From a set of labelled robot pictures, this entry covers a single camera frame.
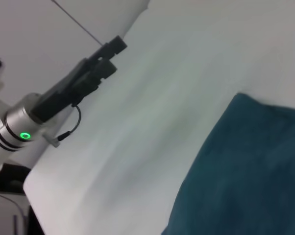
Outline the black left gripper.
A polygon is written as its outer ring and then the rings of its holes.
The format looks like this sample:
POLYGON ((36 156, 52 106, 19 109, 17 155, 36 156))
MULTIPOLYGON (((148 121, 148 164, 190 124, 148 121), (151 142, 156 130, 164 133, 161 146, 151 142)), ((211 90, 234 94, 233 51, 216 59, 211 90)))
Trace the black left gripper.
POLYGON ((126 48, 124 40, 116 36, 88 59, 82 59, 67 76, 40 96, 30 109, 31 116, 37 121, 48 121, 70 104, 80 102, 98 88, 102 79, 117 71, 110 59, 126 48))

